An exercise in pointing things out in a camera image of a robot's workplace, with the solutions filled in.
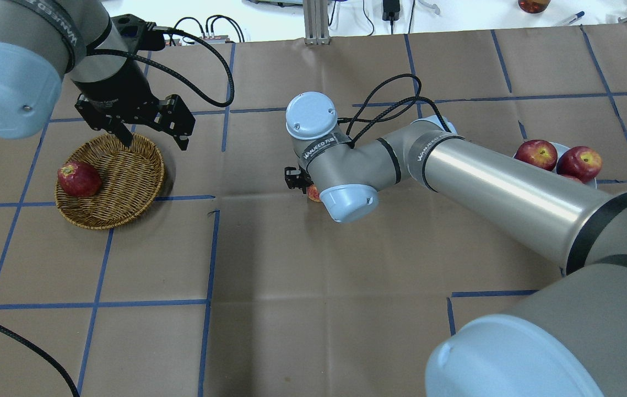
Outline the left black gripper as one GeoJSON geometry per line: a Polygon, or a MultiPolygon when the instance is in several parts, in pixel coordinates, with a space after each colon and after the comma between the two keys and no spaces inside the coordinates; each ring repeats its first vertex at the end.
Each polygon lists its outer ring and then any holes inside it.
{"type": "MultiPolygon", "coordinates": [[[[135,15],[109,18],[87,50],[137,52],[162,50],[155,23],[135,15]]],[[[181,151],[187,151],[196,120],[179,95],[160,101],[152,93],[143,71],[132,58],[116,55],[87,55],[69,74],[80,95],[75,108],[88,126],[112,134],[126,148],[133,135],[125,124],[142,124],[167,133],[181,151]]]]}

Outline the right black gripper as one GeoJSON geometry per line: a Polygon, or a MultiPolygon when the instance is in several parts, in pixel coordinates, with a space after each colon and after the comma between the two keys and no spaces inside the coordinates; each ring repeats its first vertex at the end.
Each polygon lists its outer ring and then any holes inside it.
{"type": "Polygon", "coordinates": [[[303,194],[308,194],[309,186],[313,185],[311,176],[303,168],[285,168],[285,183],[288,189],[299,189],[303,194]]]}

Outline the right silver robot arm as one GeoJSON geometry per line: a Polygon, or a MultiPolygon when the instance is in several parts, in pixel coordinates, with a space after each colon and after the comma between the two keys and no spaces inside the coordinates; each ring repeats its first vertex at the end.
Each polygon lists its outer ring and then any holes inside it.
{"type": "Polygon", "coordinates": [[[564,267],[560,281],[434,349],[428,396],[627,396],[627,192],[467,142],[440,115],[352,148],[329,97],[306,92],[285,125],[334,221],[363,218],[379,191],[413,178],[564,267]]]}

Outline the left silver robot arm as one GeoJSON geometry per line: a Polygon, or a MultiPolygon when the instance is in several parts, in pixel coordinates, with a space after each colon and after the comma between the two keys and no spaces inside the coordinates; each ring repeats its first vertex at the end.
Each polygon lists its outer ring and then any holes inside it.
{"type": "Polygon", "coordinates": [[[179,95],[155,97],[137,65],[140,51],[164,48],[154,23],[112,17],[99,1],[0,1],[0,138],[39,132],[67,77],[91,129],[130,146],[128,125],[142,124],[186,150],[194,116],[179,95]]]}

